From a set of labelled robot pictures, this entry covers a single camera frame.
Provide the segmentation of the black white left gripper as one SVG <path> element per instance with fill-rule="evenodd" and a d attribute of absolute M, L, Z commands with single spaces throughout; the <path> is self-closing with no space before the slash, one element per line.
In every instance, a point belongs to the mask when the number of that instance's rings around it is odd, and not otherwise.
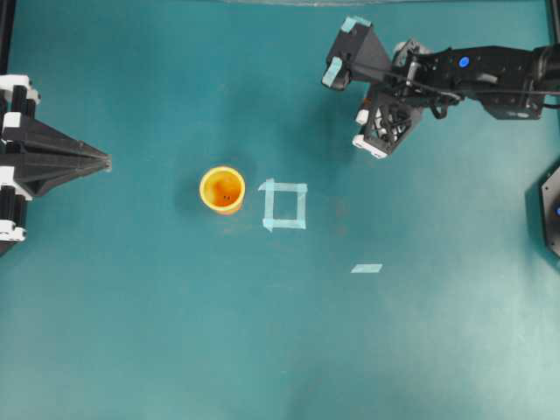
<path fill-rule="evenodd" d="M 25 74 L 1 76 L 1 256 L 26 239 L 28 202 L 57 186 L 108 170 L 111 156 L 33 119 L 40 94 Z M 4 132 L 17 129 L 17 141 Z M 23 164 L 23 155 L 92 158 L 101 162 Z"/>

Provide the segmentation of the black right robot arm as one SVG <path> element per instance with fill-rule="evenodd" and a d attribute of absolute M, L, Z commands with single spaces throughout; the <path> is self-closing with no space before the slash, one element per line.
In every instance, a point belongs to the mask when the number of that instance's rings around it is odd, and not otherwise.
<path fill-rule="evenodd" d="M 390 102 L 430 109 L 437 119 L 465 99 L 499 120 L 537 120 L 559 94 L 559 46 L 522 50 L 490 45 L 433 52 L 411 38 L 387 53 L 373 25 L 347 17 L 325 59 L 322 84 L 343 91 L 369 84 Z"/>

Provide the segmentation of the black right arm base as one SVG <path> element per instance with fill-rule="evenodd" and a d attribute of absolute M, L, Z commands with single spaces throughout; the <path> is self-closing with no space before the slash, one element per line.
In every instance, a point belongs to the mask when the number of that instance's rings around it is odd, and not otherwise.
<path fill-rule="evenodd" d="M 536 251 L 559 264 L 559 159 L 525 192 L 528 234 Z"/>

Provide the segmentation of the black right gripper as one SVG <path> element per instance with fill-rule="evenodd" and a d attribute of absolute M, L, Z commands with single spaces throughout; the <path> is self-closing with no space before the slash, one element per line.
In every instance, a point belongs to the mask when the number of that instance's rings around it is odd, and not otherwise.
<path fill-rule="evenodd" d="M 387 52 L 373 24 L 346 17 L 340 27 L 338 56 L 326 62 L 321 84 L 343 91 L 353 81 L 376 83 L 382 92 L 437 92 L 438 54 L 410 38 Z"/>

